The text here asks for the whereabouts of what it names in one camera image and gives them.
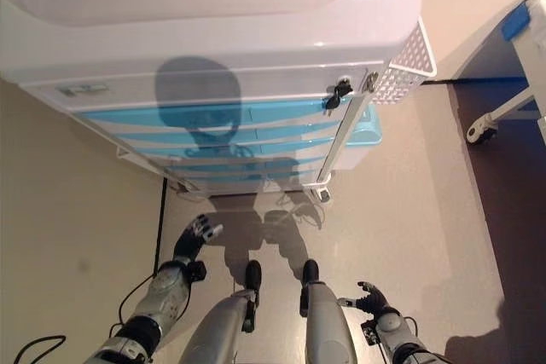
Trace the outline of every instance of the white plastic basket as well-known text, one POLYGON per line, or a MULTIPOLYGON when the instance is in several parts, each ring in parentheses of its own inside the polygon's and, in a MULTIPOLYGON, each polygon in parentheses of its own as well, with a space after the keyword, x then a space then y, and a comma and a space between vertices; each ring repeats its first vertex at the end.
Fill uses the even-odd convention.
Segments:
POLYGON ((427 78, 436 76, 436 61, 428 42, 425 26, 419 18, 402 52, 391 60, 376 85, 372 102, 394 104, 416 89, 427 78))

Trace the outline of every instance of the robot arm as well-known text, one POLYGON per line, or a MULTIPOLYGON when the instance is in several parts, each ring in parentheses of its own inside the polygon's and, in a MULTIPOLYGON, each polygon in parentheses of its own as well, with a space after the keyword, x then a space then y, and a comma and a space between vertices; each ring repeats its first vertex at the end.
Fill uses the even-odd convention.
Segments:
POLYGON ((374 317, 361 325, 368 345, 383 344, 391 364, 451 364, 441 355, 427 350, 377 287, 365 281, 358 282, 358 285, 369 295, 357 300, 340 298, 338 303, 343 307, 360 309, 374 317))
POLYGON ((161 265, 130 319, 85 364, 150 363, 160 340, 180 318, 191 284, 205 279, 205 264, 195 261, 201 247, 222 229, 198 216, 182 232, 172 260, 161 265))

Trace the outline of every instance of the black cable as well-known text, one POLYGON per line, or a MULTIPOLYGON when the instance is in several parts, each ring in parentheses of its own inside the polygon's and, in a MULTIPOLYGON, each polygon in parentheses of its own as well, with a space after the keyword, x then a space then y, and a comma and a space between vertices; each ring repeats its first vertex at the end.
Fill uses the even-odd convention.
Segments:
POLYGON ((378 343, 377 346, 379 347, 379 351, 381 352, 381 357, 383 357, 383 362, 387 364, 385 354, 383 354, 383 349, 381 348, 381 343, 378 343))
POLYGON ((157 227, 157 238, 155 240, 155 257, 154 257, 154 277, 160 268, 160 250, 161 250, 161 236, 163 235, 163 217, 165 215, 165 201, 167 195, 167 178, 163 178, 163 188, 161 189, 161 203, 160 203, 160 220, 157 227))
POLYGON ((186 305, 184 306, 184 310, 182 310, 182 313, 180 313, 180 316, 177 317, 177 321, 179 321, 180 318, 184 315, 184 313, 186 313, 186 310, 188 309, 188 306, 189 306, 189 298, 191 298, 191 285, 189 285, 189 288, 188 288, 188 299, 186 300, 186 305))
POLYGON ((404 317, 404 320, 410 320, 413 321, 413 325, 415 326, 415 336, 419 337, 419 326, 417 326, 417 320, 411 317, 410 315, 406 315, 404 317))
POLYGON ((131 290, 129 292, 129 294, 127 296, 125 296, 125 298, 121 301, 121 303, 119 304, 119 307, 118 307, 118 320, 119 320, 119 323, 121 325, 124 325, 125 322, 123 321, 123 318, 121 317, 121 309, 123 309, 123 305, 125 304, 125 302, 131 297, 131 295, 136 292, 139 288, 142 287, 142 285, 144 283, 146 283, 148 280, 150 280, 152 277, 154 277, 153 274, 151 274, 150 276, 148 276, 146 279, 144 279, 143 281, 140 282, 140 284, 138 286, 136 286, 133 290, 131 290))
POLYGON ((121 323, 113 323, 111 326, 110 326, 110 331, 108 332, 108 338, 112 338, 113 336, 113 329, 116 327, 116 326, 123 326, 121 323))
POLYGON ((136 285, 136 287, 134 287, 130 292, 129 294, 127 294, 127 296, 125 296, 125 298, 121 301, 121 303, 119 304, 119 307, 118 307, 118 322, 117 323, 113 323, 111 326, 110 326, 110 331, 108 332, 108 337, 111 338, 112 337, 112 334, 113 334, 113 329, 116 327, 116 326, 123 326, 125 324, 125 322, 123 321, 123 317, 121 316, 121 310, 123 309, 123 305, 125 304, 125 302, 131 297, 131 295, 136 292, 140 287, 142 287, 142 285, 144 285, 144 283, 146 283, 148 280, 150 280, 152 277, 154 277, 153 274, 151 274, 150 276, 148 276, 146 279, 144 279, 143 281, 141 281, 138 285, 136 285))
POLYGON ((15 357, 14 364, 19 364, 21 357, 23 354, 25 354, 25 351, 30 349, 34 344, 42 343, 44 341, 50 341, 50 340, 60 340, 57 344, 54 346, 48 348, 45 350, 42 354, 40 354, 38 357, 36 357, 34 360, 31 361, 30 364, 36 364, 39 360, 44 358, 47 354, 49 354, 51 351, 59 347, 61 344, 63 344, 67 339, 67 336, 64 336, 62 334, 58 334, 56 336, 48 336, 48 337, 41 337, 36 338, 35 340, 32 340, 30 343, 27 343, 22 349, 20 349, 19 353, 15 357))

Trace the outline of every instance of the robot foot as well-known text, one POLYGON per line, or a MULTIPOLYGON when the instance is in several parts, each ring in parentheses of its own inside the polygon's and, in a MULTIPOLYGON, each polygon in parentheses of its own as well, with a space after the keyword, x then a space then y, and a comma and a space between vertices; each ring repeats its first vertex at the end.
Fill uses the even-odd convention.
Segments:
POLYGON ((313 259, 308 259, 304 264, 304 272, 301 280, 301 295, 299 296, 299 315, 307 317, 309 310, 308 285, 318 281, 318 264, 313 259))
POLYGON ((249 300, 247 306, 247 317, 242 324, 243 332, 253 332, 256 327, 256 309, 259 306, 259 288, 262 286, 262 267, 257 260, 248 262, 245 271, 245 289, 254 290, 256 298, 249 300))

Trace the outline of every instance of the blue stripe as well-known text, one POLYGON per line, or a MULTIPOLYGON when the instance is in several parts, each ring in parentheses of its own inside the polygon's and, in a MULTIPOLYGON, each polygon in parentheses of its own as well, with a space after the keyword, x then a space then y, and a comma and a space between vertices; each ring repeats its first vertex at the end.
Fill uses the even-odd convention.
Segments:
POLYGON ((290 153, 329 143, 334 138, 317 138, 316 140, 296 142, 276 142, 271 144, 230 145, 223 147, 165 147, 165 148, 138 148, 139 153, 176 156, 184 158, 251 158, 260 155, 275 153, 290 153))
POLYGON ((189 181, 214 181, 214 182, 244 182, 244 181, 261 181, 271 179, 273 181, 308 174, 316 170, 302 170, 293 172, 276 172, 272 174, 250 174, 250 175, 228 175, 228 176, 197 176, 187 178, 189 181))
POLYGON ((368 147, 372 145, 377 145, 381 142, 382 132, 381 126, 379 123, 379 117, 375 112, 374 106, 371 104, 366 107, 362 117, 358 121, 357 125, 349 141, 347 142, 347 147, 368 147))
POLYGON ((248 130, 238 130, 233 136, 226 136, 228 131, 208 131, 200 132, 199 141, 196 141, 194 136, 189 132, 139 132, 139 133, 121 133, 115 134, 118 138, 129 140, 161 142, 165 144, 196 144, 200 145, 218 145, 229 142, 237 144, 242 142, 273 140, 276 138, 286 138, 289 136, 302 136, 310 132, 325 130, 337 125, 339 121, 331 121, 320 124, 302 124, 302 125, 285 125, 282 127, 269 128, 253 128, 248 130))
POLYGON ((309 159, 276 159, 264 162, 246 162, 244 164, 215 164, 215 165, 172 165, 168 166, 171 170, 196 170, 202 172, 237 172, 248 170, 268 170, 275 168, 288 168, 302 164, 309 164, 324 160, 324 157, 315 157, 309 159))
MULTIPOLYGON (((345 104, 350 99, 344 97, 345 104)), ((202 106, 149 107, 83 112, 85 118, 116 124, 178 127, 206 127, 260 124, 299 118, 324 111, 324 100, 296 100, 254 103, 209 104, 202 106)))

